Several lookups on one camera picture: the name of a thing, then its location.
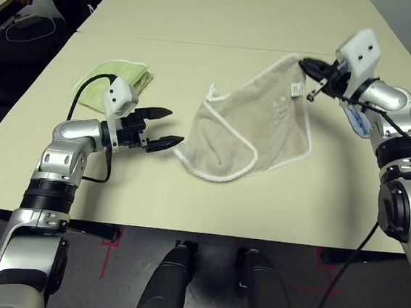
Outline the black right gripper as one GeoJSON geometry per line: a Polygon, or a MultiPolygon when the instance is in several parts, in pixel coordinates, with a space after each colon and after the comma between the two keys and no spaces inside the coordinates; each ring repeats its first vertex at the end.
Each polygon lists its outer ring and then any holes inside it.
{"type": "Polygon", "coordinates": [[[346,65],[328,64],[309,57],[302,59],[299,63],[306,75],[318,82],[317,87],[309,92],[308,99],[314,99],[320,92],[331,98],[343,96],[351,78],[346,65]]]}

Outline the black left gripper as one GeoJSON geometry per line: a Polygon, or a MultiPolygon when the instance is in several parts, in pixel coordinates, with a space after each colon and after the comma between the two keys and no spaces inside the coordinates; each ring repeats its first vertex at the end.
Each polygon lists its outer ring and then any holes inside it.
{"type": "Polygon", "coordinates": [[[137,108],[136,112],[131,112],[127,117],[117,118],[115,120],[117,143],[130,149],[142,148],[147,153],[164,151],[180,144],[184,140],[182,136],[164,136],[157,140],[149,140],[144,133],[146,120],[158,120],[172,113],[162,107],[144,107],[137,108]]]}

